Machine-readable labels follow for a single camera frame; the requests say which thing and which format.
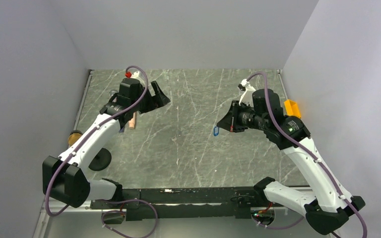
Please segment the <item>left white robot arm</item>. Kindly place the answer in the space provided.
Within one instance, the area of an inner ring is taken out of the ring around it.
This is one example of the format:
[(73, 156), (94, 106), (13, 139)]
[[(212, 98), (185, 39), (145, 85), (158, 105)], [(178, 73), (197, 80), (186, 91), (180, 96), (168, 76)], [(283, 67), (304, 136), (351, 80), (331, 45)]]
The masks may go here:
[(77, 208), (87, 200), (103, 200), (110, 208), (123, 201), (122, 185), (110, 179), (88, 179), (84, 170), (105, 144), (132, 119), (133, 113), (147, 113), (170, 102), (156, 81), (154, 90), (135, 78), (124, 78), (119, 90), (99, 111), (92, 125), (81, 137), (59, 156), (48, 156), (42, 163), (42, 181), (45, 201), (50, 198)]

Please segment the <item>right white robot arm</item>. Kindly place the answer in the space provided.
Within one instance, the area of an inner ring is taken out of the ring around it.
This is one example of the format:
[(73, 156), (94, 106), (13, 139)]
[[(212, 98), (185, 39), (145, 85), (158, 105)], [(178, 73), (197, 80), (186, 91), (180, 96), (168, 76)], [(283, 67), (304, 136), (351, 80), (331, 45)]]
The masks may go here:
[(302, 173), (313, 194), (306, 194), (265, 177), (254, 185), (254, 201), (283, 205), (300, 215), (319, 234), (328, 235), (342, 227), (365, 206), (334, 177), (320, 156), (307, 127), (296, 116), (284, 114), (279, 96), (271, 89), (251, 93), (252, 103), (231, 102), (226, 115), (216, 124), (228, 132), (246, 129), (262, 131), (284, 152)]

